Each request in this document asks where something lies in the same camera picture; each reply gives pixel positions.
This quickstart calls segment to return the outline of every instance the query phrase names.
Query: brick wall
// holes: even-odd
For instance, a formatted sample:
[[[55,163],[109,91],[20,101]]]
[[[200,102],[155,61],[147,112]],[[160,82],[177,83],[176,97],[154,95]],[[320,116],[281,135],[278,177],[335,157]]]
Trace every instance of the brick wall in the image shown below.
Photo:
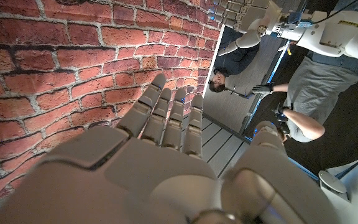
[[[0,197],[57,144],[115,126],[158,73],[186,113],[219,35],[205,0],[0,0]]]

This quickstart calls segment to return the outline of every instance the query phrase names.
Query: black glove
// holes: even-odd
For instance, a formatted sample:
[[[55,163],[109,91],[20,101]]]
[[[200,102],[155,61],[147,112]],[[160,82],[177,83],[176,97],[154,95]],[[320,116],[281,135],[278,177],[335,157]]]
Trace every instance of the black glove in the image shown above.
[[[256,85],[252,88],[253,93],[268,93],[271,94],[273,92],[273,83],[268,83],[264,85]]]
[[[291,107],[289,107],[289,106],[281,106],[280,107],[280,103],[279,103],[277,105],[277,108],[275,110],[272,110],[276,115],[277,121],[280,121],[280,122],[287,122],[288,121],[288,118],[284,115],[284,110],[285,109],[293,110],[293,103],[291,104]]]

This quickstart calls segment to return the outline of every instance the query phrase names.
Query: robotic hand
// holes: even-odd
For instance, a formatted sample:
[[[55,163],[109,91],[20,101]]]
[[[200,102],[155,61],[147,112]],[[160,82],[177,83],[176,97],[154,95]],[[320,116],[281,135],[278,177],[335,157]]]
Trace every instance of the robotic hand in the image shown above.
[[[164,84],[157,75],[117,128],[92,128],[52,150],[0,209],[0,223],[338,223],[268,121],[221,185],[201,159],[202,97],[192,101],[181,153],[185,91],[164,132]]]
[[[318,54],[358,59],[358,12],[282,13],[271,0],[213,0],[208,17],[244,35],[218,52],[257,45],[265,34],[297,42]]]

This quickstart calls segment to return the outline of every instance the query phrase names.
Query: dark hair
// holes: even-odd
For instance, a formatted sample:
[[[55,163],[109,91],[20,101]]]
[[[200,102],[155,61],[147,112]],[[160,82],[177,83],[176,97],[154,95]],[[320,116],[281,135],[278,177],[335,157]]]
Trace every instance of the dark hair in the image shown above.
[[[218,85],[218,87],[215,88],[215,84],[212,81],[209,81],[209,90],[211,90],[215,93],[220,93],[225,89],[226,89],[226,86],[224,85],[224,83]]]

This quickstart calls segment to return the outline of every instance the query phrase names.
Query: gray shirt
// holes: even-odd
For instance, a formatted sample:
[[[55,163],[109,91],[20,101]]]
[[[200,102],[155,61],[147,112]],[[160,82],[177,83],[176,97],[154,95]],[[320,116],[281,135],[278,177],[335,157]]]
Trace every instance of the gray shirt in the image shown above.
[[[323,124],[334,109],[339,94],[357,82],[358,76],[348,69],[313,62],[305,57],[288,84],[284,106],[293,103],[294,111]],[[312,141],[291,120],[287,125],[294,140]]]

